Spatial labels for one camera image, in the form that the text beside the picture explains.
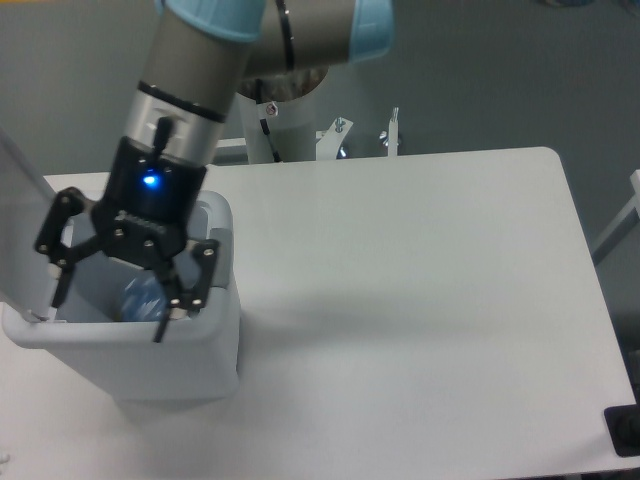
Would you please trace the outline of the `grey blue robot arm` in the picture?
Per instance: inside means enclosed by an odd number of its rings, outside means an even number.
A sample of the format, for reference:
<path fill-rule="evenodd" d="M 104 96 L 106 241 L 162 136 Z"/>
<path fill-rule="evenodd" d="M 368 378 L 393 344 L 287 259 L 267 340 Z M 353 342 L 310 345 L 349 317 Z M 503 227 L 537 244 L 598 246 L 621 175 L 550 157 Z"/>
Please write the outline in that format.
<path fill-rule="evenodd" d="M 242 81 L 386 54 L 389 1 L 165 1 L 103 196 L 69 187 L 35 240 L 61 307 L 76 266 L 103 253 L 150 271 L 165 296 L 155 333 L 203 309 L 229 249 L 187 224 Z"/>

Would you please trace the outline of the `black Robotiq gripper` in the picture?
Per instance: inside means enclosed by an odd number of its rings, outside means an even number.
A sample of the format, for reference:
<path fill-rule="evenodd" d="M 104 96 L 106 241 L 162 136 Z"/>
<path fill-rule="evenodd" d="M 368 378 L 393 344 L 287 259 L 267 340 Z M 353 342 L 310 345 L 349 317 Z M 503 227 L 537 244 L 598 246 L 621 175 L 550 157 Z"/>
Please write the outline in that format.
<path fill-rule="evenodd" d="M 166 300 L 154 343 L 163 341 L 172 319 L 199 312 L 207 305 L 220 244 L 217 240 L 187 242 L 187 223 L 206 168 L 168 153 L 176 126 L 174 118 L 160 118 L 149 146 L 122 137 L 104 194 L 97 203 L 76 187 L 55 195 L 34 243 L 35 251 L 48 258 L 57 280 L 52 308 L 66 301 L 76 265 L 102 250 L 108 257 L 152 269 Z M 96 234 L 75 246 L 66 246 L 62 242 L 66 225 L 82 213 L 91 213 Z M 185 248 L 199 270 L 189 288 L 183 285 L 173 260 Z"/>

